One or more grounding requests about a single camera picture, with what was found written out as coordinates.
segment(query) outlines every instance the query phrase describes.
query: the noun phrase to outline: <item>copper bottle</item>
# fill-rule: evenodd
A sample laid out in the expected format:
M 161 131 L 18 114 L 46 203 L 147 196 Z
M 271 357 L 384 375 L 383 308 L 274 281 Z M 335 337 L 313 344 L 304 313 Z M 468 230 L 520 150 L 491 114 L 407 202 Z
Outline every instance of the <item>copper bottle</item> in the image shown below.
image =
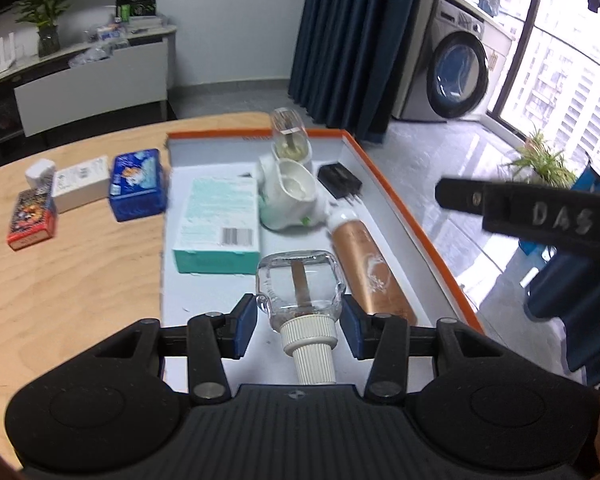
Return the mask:
M 366 226 L 351 209 L 328 220 L 333 247 L 353 297 L 368 314 L 395 314 L 415 325 L 416 315 Z

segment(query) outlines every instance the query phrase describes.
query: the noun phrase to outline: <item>tiled floor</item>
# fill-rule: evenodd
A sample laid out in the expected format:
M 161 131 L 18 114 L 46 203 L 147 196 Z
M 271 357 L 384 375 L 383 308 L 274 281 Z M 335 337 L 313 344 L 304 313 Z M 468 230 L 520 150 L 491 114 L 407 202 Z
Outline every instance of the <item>tiled floor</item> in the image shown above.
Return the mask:
M 266 88 L 248 83 L 188 89 L 170 102 L 178 118 L 288 106 L 296 108 L 307 125 L 313 124 L 286 96 L 283 81 Z M 531 269 L 543 266 L 541 257 L 525 256 L 517 240 L 488 234 L 480 218 L 443 211 L 434 199 L 434 186 L 443 175 L 497 176 L 511 148 L 478 123 L 456 121 L 392 122 L 384 144 L 365 149 L 445 259 L 488 335 L 547 370 L 562 373 L 560 328 L 554 322 L 533 322 L 523 311 L 520 282 Z

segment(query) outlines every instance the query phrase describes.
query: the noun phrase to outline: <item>blue box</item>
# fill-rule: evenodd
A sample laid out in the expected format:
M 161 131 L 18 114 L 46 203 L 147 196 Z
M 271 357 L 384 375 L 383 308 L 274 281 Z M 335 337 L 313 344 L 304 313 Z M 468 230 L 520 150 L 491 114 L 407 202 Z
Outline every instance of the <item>blue box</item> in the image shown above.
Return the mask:
M 167 196 L 160 152 L 155 148 L 118 155 L 113 161 L 109 205 L 118 222 L 164 212 Z

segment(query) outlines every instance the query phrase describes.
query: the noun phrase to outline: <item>washing machine door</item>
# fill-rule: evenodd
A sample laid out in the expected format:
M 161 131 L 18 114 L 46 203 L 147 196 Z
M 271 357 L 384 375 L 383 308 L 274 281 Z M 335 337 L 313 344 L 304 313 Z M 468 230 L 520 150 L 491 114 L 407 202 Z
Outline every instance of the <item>washing machine door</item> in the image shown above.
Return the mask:
M 455 119 L 477 107 L 489 85 L 486 57 L 480 40 L 464 30 L 440 41 L 427 71 L 427 97 L 435 113 Z

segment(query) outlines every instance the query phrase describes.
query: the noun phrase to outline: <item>wooden table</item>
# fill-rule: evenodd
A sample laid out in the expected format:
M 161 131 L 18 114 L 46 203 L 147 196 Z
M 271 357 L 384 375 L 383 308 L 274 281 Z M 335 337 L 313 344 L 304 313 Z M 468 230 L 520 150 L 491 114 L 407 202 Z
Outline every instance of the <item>wooden table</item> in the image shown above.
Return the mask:
M 6 233 L 24 171 L 49 158 L 65 168 L 99 155 L 160 148 L 168 132 L 266 128 L 264 113 L 152 124 L 24 158 L 0 168 L 0 454 L 18 460 L 4 410 L 24 384 L 142 317 L 160 317 L 163 216 L 119 224 L 106 200 L 62 214 L 56 238 L 13 252 Z

